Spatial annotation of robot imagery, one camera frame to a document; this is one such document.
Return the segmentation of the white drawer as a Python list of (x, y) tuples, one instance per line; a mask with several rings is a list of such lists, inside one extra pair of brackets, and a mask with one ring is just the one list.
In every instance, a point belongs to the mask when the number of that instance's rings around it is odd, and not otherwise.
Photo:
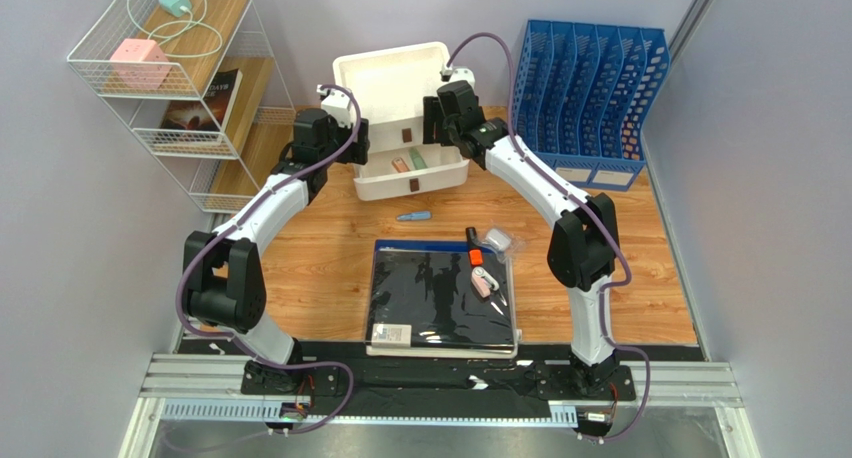
[[(428, 165), (416, 170), (409, 157), (409, 149), (417, 148)], [(410, 171), (398, 173), (391, 160), (401, 157)], [(418, 145), (371, 153), (366, 165), (355, 165), (353, 179), (356, 194), (362, 201), (390, 198), (438, 191), (464, 184), (468, 177), (470, 161), (463, 158), (455, 147)]]

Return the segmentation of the green highlighter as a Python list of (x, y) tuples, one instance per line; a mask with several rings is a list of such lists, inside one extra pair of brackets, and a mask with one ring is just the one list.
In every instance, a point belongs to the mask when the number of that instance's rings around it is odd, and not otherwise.
[(409, 157), (416, 170), (423, 170), (428, 168), (425, 159), (422, 157), (417, 148), (409, 149)]

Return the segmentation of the white three drawer organizer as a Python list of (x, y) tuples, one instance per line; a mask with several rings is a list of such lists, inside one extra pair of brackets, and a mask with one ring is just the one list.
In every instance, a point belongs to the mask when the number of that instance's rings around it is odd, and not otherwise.
[(423, 99), (441, 86), (448, 59), (445, 44), (428, 42), (333, 61), (335, 83), (353, 93), (369, 122), (370, 153), (423, 143)]

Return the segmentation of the blue highlighter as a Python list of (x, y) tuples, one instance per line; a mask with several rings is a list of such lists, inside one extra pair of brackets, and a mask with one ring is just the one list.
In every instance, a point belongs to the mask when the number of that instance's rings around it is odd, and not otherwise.
[(408, 222), (408, 221), (425, 221), (430, 220), (432, 218), (432, 213), (428, 210), (416, 211), (398, 215), (396, 220), (399, 222)]

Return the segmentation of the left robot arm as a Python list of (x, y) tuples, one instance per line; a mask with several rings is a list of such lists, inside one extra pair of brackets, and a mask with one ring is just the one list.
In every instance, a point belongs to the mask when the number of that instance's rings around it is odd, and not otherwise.
[(359, 109), (297, 113), (293, 139), (257, 195), (212, 232), (195, 231), (184, 243), (176, 311), (186, 330), (195, 318), (262, 366), (287, 374), (307, 369), (298, 341), (266, 312), (261, 258), (281, 229), (303, 211), (327, 182), (335, 163), (367, 160), (368, 122)]

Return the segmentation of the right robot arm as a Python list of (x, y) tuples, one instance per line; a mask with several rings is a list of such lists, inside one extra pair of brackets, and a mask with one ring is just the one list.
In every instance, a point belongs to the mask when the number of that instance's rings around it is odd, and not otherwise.
[(457, 148), (511, 185), (551, 227), (547, 264), (569, 294), (576, 373), (591, 385), (602, 383), (619, 365), (609, 335), (609, 289), (622, 256), (613, 201), (570, 184), (504, 120), (486, 119), (466, 81), (446, 83), (424, 97), (423, 128), (427, 143)]

